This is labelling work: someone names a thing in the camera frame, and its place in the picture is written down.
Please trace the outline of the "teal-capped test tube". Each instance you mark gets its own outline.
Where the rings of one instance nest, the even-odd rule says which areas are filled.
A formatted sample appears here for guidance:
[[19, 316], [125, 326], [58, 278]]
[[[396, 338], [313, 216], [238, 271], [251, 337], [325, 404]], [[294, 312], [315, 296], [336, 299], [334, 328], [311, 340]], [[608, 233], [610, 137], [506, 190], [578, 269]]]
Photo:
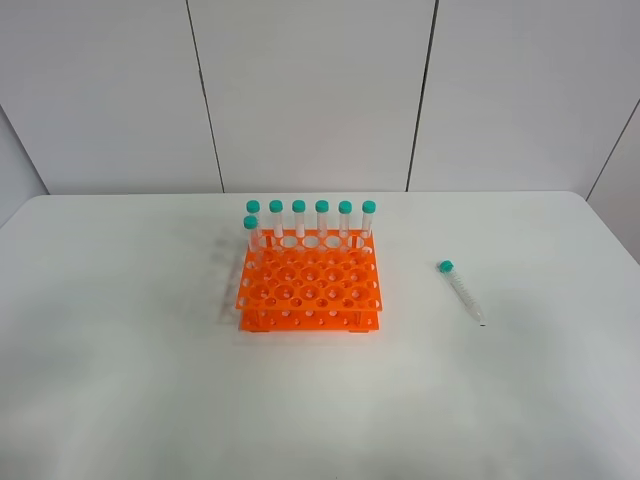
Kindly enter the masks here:
[[476, 320], [480, 326], [485, 326], [486, 318], [480, 304], [466, 287], [466, 284], [456, 270], [454, 263], [450, 260], [443, 260], [438, 263], [437, 268], [440, 274], [447, 280], [451, 288], [454, 290], [467, 313]]
[[248, 234], [248, 248], [257, 253], [260, 250], [261, 227], [256, 214], [248, 214], [243, 219], [243, 226]]

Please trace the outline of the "orange test tube rack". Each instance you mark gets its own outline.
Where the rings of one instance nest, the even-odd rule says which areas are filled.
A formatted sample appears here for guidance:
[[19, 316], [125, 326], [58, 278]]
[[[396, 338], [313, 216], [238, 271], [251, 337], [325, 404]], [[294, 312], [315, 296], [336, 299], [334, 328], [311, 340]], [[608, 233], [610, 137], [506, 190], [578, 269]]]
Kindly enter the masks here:
[[262, 231], [248, 247], [235, 308], [247, 332], [379, 329], [383, 301], [374, 237], [353, 230], [342, 238], [309, 229], [305, 239], [286, 229]]

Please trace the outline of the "row test tube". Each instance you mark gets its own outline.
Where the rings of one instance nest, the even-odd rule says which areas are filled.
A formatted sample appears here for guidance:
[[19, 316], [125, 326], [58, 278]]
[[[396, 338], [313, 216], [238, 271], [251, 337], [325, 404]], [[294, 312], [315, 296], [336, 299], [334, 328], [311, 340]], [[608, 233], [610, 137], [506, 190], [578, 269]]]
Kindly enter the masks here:
[[315, 211], [317, 214], [317, 234], [319, 238], [328, 236], [328, 212], [329, 202], [327, 200], [318, 200], [315, 203]]
[[372, 230], [373, 215], [376, 211], [376, 203], [373, 200], [366, 200], [362, 204], [362, 226], [361, 236], [369, 238]]
[[306, 211], [306, 203], [304, 200], [294, 200], [292, 203], [292, 210], [294, 212], [294, 221], [295, 221], [295, 234], [299, 239], [303, 239], [306, 235], [305, 233], [305, 211]]
[[347, 238], [350, 232], [350, 215], [352, 213], [352, 203], [343, 200], [338, 205], [339, 211], [339, 236]]
[[246, 203], [246, 211], [249, 215], [256, 218], [256, 220], [260, 219], [260, 211], [261, 204], [258, 200], [251, 199]]
[[269, 202], [269, 211], [271, 212], [273, 222], [273, 232], [275, 238], [284, 237], [283, 228], [283, 203], [281, 200], [271, 200]]

